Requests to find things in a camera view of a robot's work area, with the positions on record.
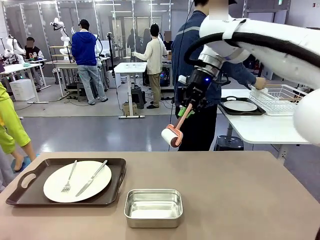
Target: brown tray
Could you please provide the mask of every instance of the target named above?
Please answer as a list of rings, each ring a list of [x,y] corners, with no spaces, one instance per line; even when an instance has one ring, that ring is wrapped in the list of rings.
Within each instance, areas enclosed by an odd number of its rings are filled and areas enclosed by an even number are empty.
[[[109,184],[97,195],[79,202],[61,203],[49,200],[44,194],[44,184],[47,178],[56,170],[72,164],[75,160],[97,161],[103,163],[108,160],[107,166],[111,170]],[[22,187],[23,180],[30,174],[35,174],[27,188]],[[25,173],[18,182],[16,190],[5,201],[17,207],[106,207],[113,203],[126,174],[126,160],[122,158],[49,158],[39,164],[32,171]]]

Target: white dish rack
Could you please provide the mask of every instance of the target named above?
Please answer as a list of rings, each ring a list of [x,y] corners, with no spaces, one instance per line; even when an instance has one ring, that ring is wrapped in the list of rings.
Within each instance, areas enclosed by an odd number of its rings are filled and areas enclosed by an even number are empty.
[[[307,93],[285,84],[267,85],[263,90],[252,86],[249,99],[270,116],[292,116]]]

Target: black tray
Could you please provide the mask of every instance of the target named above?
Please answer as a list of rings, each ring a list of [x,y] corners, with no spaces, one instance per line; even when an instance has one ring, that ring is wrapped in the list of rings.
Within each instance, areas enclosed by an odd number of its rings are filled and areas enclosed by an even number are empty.
[[[56,170],[74,163],[75,160],[101,163],[108,160],[106,165],[111,170],[109,184],[97,195],[79,202],[62,203],[49,200],[43,190],[47,178]],[[29,182],[27,188],[23,188],[22,182],[30,174],[35,174],[36,177]],[[122,158],[49,158],[20,178],[16,190],[5,202],[17,207],[106,207],[117,199],[125,174],[126,160]]]
[[[224,103],[227,102],[229,98],[234,98],[237,101],[244,101],[244,102],[248,102],[251,104],[254,104],[257,106],[257,109],[254,111],[236,111],[236,110],[231,110],[227,107],[224,106]],[[236,97],[236,96],[227,96],[227,97],[223,97],[221,98],[221,102],[220,102],[220,106],[221,108],[223,108],[223,110],[232,116],[261,116],[263,114],[266,113],[265,110],[263,110],[261,107],[259,107],[257,104],[255,104],[253,101],[251,101],[249,98],[247,97]]]

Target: blue jacket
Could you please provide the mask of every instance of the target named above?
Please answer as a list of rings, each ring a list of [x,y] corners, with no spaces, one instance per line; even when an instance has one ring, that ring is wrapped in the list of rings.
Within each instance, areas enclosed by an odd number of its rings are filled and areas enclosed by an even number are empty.
[[[173,77],[174,77],[175,83],[178,81],[178,77],[180,75],[190,76],[194,69],[193,66],[187,64],[184,61],[184,56],[188,47],[200,38],[199,29],[200,29],[201,23],[205,18],[206,18],[206,15],[203,12],[198,10],[194,11],[191,17],[187,20],[186,26],[182,25],[182,27],[180,27],[179,32],[177,33],[173,41],[173,44],[171,46],[172,71],[173,71]],[[191,58],[198,59],[202,50],[203,50],[203,47],[199,47],[196,51],[192,53]],[[252,73],[250,73],[242,63],[232,64],[230,62],[225,62],[222,65],[221,71],[218,75],[218,80],[221,80],[223,73],[226,73],[229,77],[237,80],[238,83],[242,85],[256,83],[256,77]],[[180,87],[180,86],[183,86],[183,84],[178,82],[176,86]],[[175,105],[179,106],[181,103],[178,101],[179,96],[177,92],[175,93],[174,101],[175,101]],[[207,100],[207,107],[220,103],[221,85],[212,82],[206,92],[205,98]]]
[[[77,65],[96,66],[96,37],[88,31],[78,31],[72,36],[71,52]]]

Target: metal container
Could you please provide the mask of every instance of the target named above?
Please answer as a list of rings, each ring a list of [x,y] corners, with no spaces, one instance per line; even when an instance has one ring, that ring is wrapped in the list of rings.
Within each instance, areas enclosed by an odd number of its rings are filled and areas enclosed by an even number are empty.
[[[181,194],[174,189],[133,189],[124,215],[131,228],[176,228],[183,214]]]

